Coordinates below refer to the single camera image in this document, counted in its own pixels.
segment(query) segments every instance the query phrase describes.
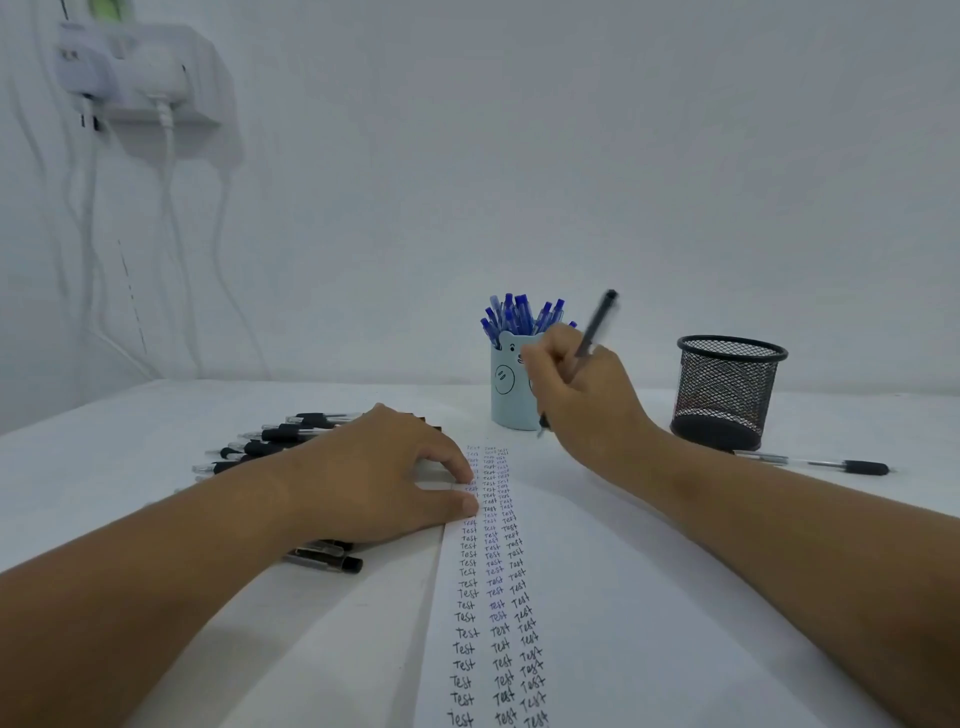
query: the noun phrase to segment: white paper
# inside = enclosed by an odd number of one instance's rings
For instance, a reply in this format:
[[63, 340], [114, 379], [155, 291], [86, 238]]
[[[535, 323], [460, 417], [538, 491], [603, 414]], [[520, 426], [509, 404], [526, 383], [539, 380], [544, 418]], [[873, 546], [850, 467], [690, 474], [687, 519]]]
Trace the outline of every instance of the white paper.
[[503, 448], [465, 449], [476, 518], [444, 532], [418, 726], [550, 725], [546, 656]]
[[465, 452], [481, 511], [444, 533], [417, 728], [898, 725], [735, 574], [556, 443]]

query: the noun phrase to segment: left hand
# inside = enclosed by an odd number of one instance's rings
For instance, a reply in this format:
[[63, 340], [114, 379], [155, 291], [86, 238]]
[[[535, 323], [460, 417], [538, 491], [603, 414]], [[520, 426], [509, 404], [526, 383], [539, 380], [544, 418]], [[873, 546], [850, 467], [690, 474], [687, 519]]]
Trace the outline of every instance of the left hand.
[[383, 541], [476, 515], [463, 491], [425, 491], [413, 480], [420, 459], [469, 483], [473, 471], [449, 437], [411, 414], [378, 404], [363, 417], [265, 458], [292, 496], [309, 539]]

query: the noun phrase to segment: pen holder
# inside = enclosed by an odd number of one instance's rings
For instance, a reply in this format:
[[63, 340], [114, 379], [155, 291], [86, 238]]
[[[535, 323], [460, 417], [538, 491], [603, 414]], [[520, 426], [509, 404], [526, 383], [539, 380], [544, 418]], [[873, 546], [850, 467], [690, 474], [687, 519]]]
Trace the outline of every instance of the pen holder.
[[683, 354], [673, 433], [708, 448], [758, 449], [786, 349], [734, 336], [685, 336], [677, 346]]
[[490, 416], [510, 429], [540, 429], [537, 398], [523, 366], [520, 347], [539, 341], [543, 334], [516, 336], [500, 333], [500, 348], [490, 349]]

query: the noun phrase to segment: blue pen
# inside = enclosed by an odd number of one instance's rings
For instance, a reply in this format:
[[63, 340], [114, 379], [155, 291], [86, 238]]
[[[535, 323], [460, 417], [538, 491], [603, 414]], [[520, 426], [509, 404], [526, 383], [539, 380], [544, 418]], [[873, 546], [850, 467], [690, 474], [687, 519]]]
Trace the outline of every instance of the blue pen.
[[490, 316], [490, 326], [491, 326], [491, 328], [493, 328], [495, 331], [499, 332], [499, 331], [500, 331], [500, 323], [496, 320], [496, 314], [493, 313], [493, 309], [492, 309], [492, 308], [488, 308], [488, 309], [487, 309], [487, 315]]
[[511, 320], [514, 322], [513, 323], [514, 327], [511, 328], [511, 331], [513, 333], [516, 333], [517, 316], [516, 316], [516, 307], [514, 306], [514, 294], [512, 293], [508, 293], [506, 297], [504, 297], [503, 299], [504, 326], [506, 326], [506, 318], [507, 318], [508, 311], [510, 312]]
[[514, 321], [514, 312], [510, 308], [503, 312], [503, 326], [513, 334], [516, 334], [516, 321]]
[[543, 309], [540, 310], [540, 315], [537, 317], [537, 322], [534, 323], [534, 333], [540, 333], [543, 329], [543, 321], [546, 319], [547, 315], [550, 313], [550, 306], [552, 303], [549, 301], [543, 305]]
[[493, 323], [497, 328], [503, 328], [503, 306], [500, 305], [500, 300], [496, 296], [490, 296], [490, 305], [496, 314], [496, 320]]
[[526, 296], [522, 293], [514, 298], [514, 307], [516, 308], [516, 316], [514, 316], [514, 321], [516, 321], [516, 327], [520, 332], [520, 336], [527, 335], [527, 317], [523, 315], [523, 302], [526, 300]]
[[493, 329], [491, 328], [490, 322], [487, 319], [480, 319], [480, 326], [483, 327], [484, 333], [487, 334], [487, 338], [490, 339], [490, 343], [493, 344], [495, 349], [500, 348], [500, 342], [497, 337], [493, 334]]
[[533, 333], [534, 320], [530, 315], [530, 304], [527, 303], [527, 295], [521, 294], [516, 297], [516, 307], [520, 312], [520, 333], [523, 336], [529, 336]]
[[557, 299], [557, 305], [553, 307], [553, 315], [550, 317], [550, 324], [547, 328], [552, 327], [557, 322], [561, 321], [564, 316], [564, 299]]

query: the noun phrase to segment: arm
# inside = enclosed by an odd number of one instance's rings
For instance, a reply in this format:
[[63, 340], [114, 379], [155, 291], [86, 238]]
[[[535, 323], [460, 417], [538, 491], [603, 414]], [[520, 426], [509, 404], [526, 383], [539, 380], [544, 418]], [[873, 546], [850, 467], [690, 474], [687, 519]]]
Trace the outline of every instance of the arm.
[[410, 471], [420, 457], [472, 479], [448, 437], [378, 406], [0, 574], [0, 725], [118, 725], [291, 548], [378, 541], [476, 513], [473, 496], [419, 489]]
[[960, 520], [680, 440], [616, 354], [567, 385], [580, 334], [523, 359], [561, 444], [739, 573], [892, 713], [960, 725]]

